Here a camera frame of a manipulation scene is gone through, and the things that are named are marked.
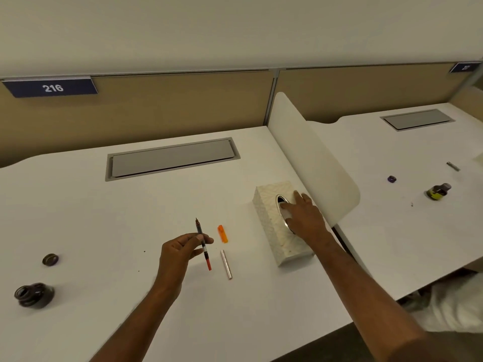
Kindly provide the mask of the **grey partition post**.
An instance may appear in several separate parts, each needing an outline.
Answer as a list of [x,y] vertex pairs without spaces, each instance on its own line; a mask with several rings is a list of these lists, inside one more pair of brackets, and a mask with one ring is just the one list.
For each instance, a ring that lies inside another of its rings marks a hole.
[[268,122],[269,122],[269,116],[270,116],[271,108],[272,108],[272,105],[273,105],[275,90],[276,90],[277,81],[278,81],[281,69],[280,68],[272,68],[272,69],[270,69],[270,71],[273,74],[273,79],[272,79],[270,93],[269,93],[269,100],[268,100],[268,104],[267,104],[267,108],[266,108],[266,112],[265,112],[265,116],[264,116],[264,120],[263,120],[263,126],[267,126]]

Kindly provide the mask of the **silver pen barrel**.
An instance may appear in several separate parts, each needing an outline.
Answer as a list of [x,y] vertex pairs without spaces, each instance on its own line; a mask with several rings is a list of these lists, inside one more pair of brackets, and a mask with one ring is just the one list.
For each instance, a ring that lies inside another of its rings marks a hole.
[[225,251],[223,249],[220,250],[220,255],[221,255],[221,259],[222,259],[224,268],[226,270],[227,278],[228,278],[228,280],[232,280],[232,278],[233,278],[232,271],[231,271],[231,268],[229,266],[228,259],[226,257],[226,253],[225,253]]

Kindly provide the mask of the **beige partition panel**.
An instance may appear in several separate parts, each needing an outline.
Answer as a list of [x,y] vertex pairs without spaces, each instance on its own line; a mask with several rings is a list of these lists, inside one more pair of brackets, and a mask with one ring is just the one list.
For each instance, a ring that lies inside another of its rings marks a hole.
[[96,95],[15,98],[0,83],[0,168],[41,154],[262,126],[273,72],[95,77]]
[[308,121],[448,102],[477,69],[451,72],[455,62],[294,68],[279,72],[284,93]]

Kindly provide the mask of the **red and black pen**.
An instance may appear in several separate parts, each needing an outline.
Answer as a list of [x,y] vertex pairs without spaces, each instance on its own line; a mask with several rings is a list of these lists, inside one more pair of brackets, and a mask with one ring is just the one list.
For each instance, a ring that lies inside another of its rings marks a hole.
[[199,222],[199,220],[197,218],[195,220],[195,224],[196,224],[197,233],[202,236],[201,244],[202,244],[204,258],[206,260],[206,263],[207,263],[207,266],[208,266],[208,270],[211,271],[212,270],[212,266],[211,266],[211,262],[210,262],[210,258],[209,258],[209,254],[208,254],[208,250],[207,250],[207,246],[206,246],[206,242],[205,242],[205,239],[204,239],[204,234],[203,234],[203,231],[202,231],[202,227],[200,225],[200,222]]

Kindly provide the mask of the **person's right forearm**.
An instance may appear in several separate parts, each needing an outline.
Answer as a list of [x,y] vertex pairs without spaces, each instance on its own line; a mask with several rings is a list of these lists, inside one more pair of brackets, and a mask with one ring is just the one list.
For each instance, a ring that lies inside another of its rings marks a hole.
[[457,362],[333,237],[311,246],[377,362]]

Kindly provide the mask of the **white textured tissue box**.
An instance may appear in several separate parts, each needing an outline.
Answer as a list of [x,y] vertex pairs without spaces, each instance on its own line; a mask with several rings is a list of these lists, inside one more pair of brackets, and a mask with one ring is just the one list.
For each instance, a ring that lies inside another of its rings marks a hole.
[[314,256],[311,248],[287,225],[291,215],[281,203],[294,203],[294,187],[290,181],[257,186],[252,203],[257,212],[277,266]]

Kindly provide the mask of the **yellow label ink bottle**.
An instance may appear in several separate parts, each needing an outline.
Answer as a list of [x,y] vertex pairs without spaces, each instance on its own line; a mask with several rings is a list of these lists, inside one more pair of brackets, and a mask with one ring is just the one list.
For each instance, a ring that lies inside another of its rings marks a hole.
[[441,185],[433,186],[432,188],[427,190],[425,194],[429,199],[433,201],[439,201],[448,194],[451,188],[452,186],[449,183],[443,183]]

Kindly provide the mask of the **white cloth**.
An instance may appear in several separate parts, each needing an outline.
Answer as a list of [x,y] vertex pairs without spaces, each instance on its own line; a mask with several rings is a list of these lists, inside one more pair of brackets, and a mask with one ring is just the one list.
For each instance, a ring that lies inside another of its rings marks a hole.
[[403,308],[427,332],[483,334],[483,273],[439,281]]

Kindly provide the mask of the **white curved desk divider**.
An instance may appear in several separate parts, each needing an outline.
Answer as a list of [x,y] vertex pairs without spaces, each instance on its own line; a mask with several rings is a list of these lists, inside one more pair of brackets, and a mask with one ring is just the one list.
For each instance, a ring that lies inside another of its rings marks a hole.
[[359,187],[283,92],[276,93],[268,129],[330,227],[360,202]]

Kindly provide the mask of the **blue number sign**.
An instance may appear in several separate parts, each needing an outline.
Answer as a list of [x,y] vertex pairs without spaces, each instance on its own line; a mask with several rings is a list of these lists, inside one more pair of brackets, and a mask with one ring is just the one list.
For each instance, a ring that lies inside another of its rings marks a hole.
[[15,98],[98,94],[91,77],[10,78],[2,83]]
[[449,73],[472,73],[481,65],[481,61],[457,62],[450,69]]

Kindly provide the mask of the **person's right hand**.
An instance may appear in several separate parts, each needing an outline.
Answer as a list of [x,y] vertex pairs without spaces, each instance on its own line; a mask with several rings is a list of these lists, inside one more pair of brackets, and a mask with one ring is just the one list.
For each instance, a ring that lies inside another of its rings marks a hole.
[[320,210],[315,205],[313,220],[308,222],[287,222],[287,225],[289,229],[304,240],[312,250],[316,250],[323,243],[327,243],[333,238],[330,231],[327,229]]

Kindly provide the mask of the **person's left hand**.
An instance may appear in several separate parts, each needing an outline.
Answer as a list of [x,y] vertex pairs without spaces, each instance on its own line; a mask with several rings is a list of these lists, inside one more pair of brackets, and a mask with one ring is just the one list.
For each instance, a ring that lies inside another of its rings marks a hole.
[[[207,244],[214,242],[206,234],[204,234],[204,239]],[[178,298],[190,261],[190,253],[194,249],[201,249],[201,240],[202,236],[200,236],[200,244],[172,244],[172,240],[170,240],[162,245],[153,289],[166,293],[173,300]]]

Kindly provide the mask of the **person's left forearm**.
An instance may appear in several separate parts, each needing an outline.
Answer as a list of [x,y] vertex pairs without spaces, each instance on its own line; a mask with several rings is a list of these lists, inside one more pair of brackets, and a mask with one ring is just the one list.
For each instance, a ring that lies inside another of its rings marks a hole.
[[153,286],[89,362],[142,362],[181,286]]

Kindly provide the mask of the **dark ink bottle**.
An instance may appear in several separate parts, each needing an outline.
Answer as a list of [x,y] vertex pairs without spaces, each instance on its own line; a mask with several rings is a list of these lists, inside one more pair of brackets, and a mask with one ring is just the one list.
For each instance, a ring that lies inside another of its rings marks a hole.
[[44,283],[34,283],[19,287],[14,297],[24,308],[41,309],[51,303],[55,296],[55,288]]

